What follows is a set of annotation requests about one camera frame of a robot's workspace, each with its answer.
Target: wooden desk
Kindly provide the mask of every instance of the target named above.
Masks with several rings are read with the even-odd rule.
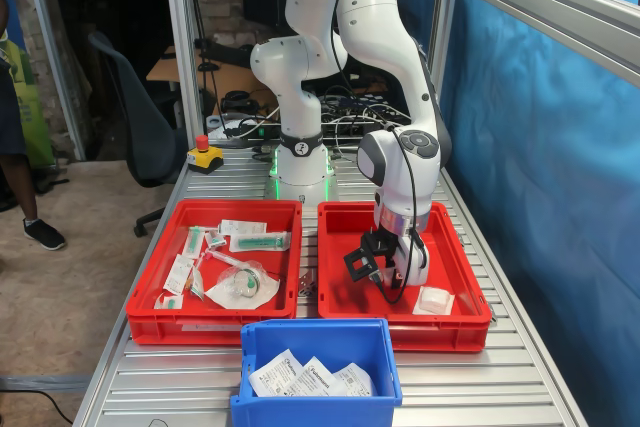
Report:
[[[202,63],[200,57],[200,49],[195,50],[196,65]],[[173,46],[169,47],[165,54],[171,54],[175,52]],[[268,111],[271,112],[277,105],[278,101],[276,96],[267,89],[267,86],[256,79],[251,69],[245,69],[244,67],[238,67],[237,65],[224,64],[222,62],[213,62],[220,66],[220,70],[216,70],[213,75],[216,79],[216,86],[218,87],[218,95],[222,100],[227,92],[232,90],[244,90],[251,92],[251,98],[257,100],[260,105],[268,104]],[[208,72],[197,72],[198,85],[200,88],[204,86],[204,75],[207,74],[207,90],[214,94],[213,83],[211,82],[211,75]],[[178,74],[178,61],[176,59],[160,59],[153,66],[153,69],[147,74],[147,80],[150,81],[162,81],[162,82],[180,82],[180,75]]]

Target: dark pants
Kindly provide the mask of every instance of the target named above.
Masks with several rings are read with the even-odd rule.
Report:
[[[20,123],[20,106],[9,71],[0,61],[0,155],[26,154],[27,145]]]

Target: office chair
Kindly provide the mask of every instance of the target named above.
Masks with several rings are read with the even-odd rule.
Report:
[[[133,67],[101,32],[89,42],[105,55],[118,103],[127,125],[127,167],[142,187],[175,184],[189,150],[184,129],[173,130],[140,82]],[[173,101],[168,96],[165,101]],[[164,208],[136,220],[136,237],[147,235],[144,224],[159,220]]]

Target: metal table surface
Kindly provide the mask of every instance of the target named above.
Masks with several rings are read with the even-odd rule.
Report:
[[[209,176],[183,169],[153,236],[144,266],[181,199],[261,199],[269,165],[250,150],[227,150]],[[335,163],[341,200],[371,200],[374,186],[346,160]],[[530,319],[443,171],[434,200],[443,203],[496,321],[476,354],[397,353],[404,402],[393,425],[586,426]],[[317,266],[317,213],[303,210],[300,275]],[[300,297],[298,317],[316,315],[316,300]],[[229,396],[240,381],[240,349],[139,346],[124,308],[89,384],[74,426],[231,426]]]

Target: blue backdrop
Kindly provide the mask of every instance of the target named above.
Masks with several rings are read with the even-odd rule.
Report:
[[[640,425],[640,90],[457,0],[442,106],[449,172],[587,420]]]

